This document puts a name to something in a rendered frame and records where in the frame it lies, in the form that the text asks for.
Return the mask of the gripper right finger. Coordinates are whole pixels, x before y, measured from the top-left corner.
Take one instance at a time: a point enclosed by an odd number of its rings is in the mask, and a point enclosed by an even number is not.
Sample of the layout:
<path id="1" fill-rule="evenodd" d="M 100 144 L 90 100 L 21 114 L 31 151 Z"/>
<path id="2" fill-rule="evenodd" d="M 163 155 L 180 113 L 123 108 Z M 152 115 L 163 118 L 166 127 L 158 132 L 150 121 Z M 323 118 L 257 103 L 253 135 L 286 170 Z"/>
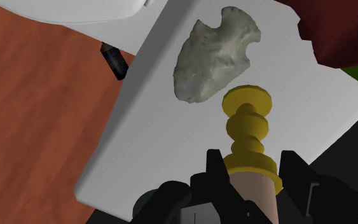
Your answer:
<path id="1" fill-rule="evenodd" d="M 358 191 L 338 178 L 317 174 L 295 151 L 282 151 L 279 177 L 312 224 L 358 224 Z"/>

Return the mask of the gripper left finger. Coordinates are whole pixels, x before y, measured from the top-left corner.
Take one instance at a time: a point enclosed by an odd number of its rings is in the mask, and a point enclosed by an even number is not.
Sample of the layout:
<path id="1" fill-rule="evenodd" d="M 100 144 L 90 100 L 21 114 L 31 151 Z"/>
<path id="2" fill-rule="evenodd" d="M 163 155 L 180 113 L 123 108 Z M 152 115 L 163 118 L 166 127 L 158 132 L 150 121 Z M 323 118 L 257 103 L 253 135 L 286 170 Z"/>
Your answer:
<path id="1" fill-rule="evenodd" d="M 207 151 L 206 171 L 190 184 L 166 181 L 157 188 L 131 224 L 272 224 L 251 200 L 230 183 L 221 152 Z"/>

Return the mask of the yellow candlestick with beige candle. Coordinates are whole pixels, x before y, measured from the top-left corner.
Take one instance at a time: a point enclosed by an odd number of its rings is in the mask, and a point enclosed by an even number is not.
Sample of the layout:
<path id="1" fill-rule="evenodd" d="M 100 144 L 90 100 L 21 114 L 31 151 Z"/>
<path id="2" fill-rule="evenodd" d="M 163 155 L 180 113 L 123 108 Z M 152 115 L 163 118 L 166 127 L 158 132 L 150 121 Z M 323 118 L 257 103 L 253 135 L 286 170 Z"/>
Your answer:
<path id="1" fill-rule="evenodd" d="M 272 224 L 279 224 L 276 195 L 282 180 L 261 143 L 269 130 L 265 116 L 272 98 L 261 87 L 242 85 L 227 92 L 222 107 L 228 116 L 227 134 L 233 139 L 231 153 L 224 157 L 230 183 L 243 199 L 255 202 Z"/>

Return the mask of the grey arrowhead-shaped stone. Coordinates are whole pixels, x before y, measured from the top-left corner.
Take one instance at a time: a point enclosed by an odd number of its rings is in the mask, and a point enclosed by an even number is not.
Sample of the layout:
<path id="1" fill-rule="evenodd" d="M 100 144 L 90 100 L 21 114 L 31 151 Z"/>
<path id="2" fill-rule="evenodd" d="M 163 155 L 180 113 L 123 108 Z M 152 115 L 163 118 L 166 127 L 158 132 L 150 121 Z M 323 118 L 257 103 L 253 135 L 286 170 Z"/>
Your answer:
<path id="1" fill-rule="evenodd" d="M 224 7 L 215 28 L 197 20 L 174 68 L 176 98 L 187 103 L 207 101 L 250 68 L 247 47 L 260 41 L 254 19 L 237 7 Z"/>

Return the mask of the small black cylinder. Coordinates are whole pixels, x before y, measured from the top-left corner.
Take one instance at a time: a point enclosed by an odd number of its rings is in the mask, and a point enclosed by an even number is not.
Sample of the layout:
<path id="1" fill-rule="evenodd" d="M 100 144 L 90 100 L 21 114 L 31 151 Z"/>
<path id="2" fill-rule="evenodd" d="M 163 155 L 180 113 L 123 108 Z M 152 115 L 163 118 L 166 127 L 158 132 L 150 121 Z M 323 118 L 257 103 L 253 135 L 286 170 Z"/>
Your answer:
<path id="1" fill-rule="evenodd" d="M 107 43 L 102 42 L 100 52 L 108 63 L 117 80 L 124 80 L 128 71 L 128 64 L 123 58 L 120 50 Z"/>

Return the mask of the dark red robot stand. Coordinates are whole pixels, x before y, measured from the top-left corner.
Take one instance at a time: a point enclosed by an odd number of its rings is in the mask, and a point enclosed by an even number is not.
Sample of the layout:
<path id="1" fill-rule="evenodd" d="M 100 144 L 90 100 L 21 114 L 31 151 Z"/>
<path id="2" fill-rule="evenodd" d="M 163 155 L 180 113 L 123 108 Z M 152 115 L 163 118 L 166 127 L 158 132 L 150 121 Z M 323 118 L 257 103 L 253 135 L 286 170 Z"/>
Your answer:
<path id="1" fill-rule="evenodd" d="M 275 1 L 299 16 L 299 35 L 312 42 L 319 64 L 332 68 L 358 65 L 358 0 Z"/>

